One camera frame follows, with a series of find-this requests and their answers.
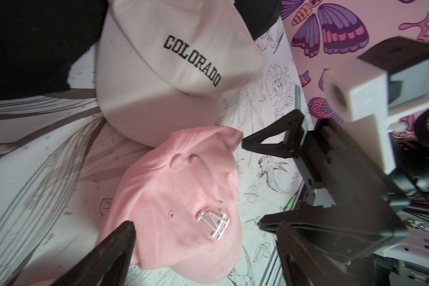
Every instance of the pink wall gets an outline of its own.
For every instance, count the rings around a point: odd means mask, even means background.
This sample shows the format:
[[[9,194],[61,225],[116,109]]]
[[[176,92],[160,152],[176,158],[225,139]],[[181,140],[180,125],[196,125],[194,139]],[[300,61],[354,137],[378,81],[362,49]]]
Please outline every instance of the pink wall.
[[[429,0],[283,0],[282,17],[314,120],[330,116],[341,121],[324,100],[325,69],[389,37],[429,43]],[[323,31],[337,41],[329,42]],[[403,122],[407,131],[395,135],[413,136],[414,117]]]

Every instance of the table surface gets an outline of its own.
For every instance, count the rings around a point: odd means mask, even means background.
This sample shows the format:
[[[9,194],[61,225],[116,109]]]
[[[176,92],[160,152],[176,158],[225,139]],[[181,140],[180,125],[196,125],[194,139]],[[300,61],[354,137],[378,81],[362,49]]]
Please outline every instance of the table surface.
[[[248,136],[300,108],[312,126],[303,93],[295,98],[300,81],[281,19],[256,44],[263,77],[225,99],[217,124]],[[0,285],[33,250],[17,286],[59,277],[84,257],[94,247],[122,174],[151,149],[119,134],[102,117],[92,90],[94,58],[92,47],[73,65],[68,92],[0,102]],[[283,210],[301,177],[291,159],[240,147],[234,157],[243,251],[234,270],[216,285],[253,286],[275,247],[274,236],[259,230],[257,222]],[[130,266],[126,285],[197,283],[170,268]]]

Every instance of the pink baseball cap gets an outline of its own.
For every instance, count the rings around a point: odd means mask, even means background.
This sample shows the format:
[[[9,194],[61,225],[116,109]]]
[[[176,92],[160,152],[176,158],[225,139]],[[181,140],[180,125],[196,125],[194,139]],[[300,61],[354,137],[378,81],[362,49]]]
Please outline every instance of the pink baseball cap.
[[[172,133],[126,171],[97,242],[131,220],[137,232],[132,264],[169,266],[204,284],[226,277],[241,251],[232,153],[242,137],[230,127]]]
[[[157,147],[213,126],[221,95],[256,82],[262,56],[233,0],[108,0],[96,94],[108,122]]]

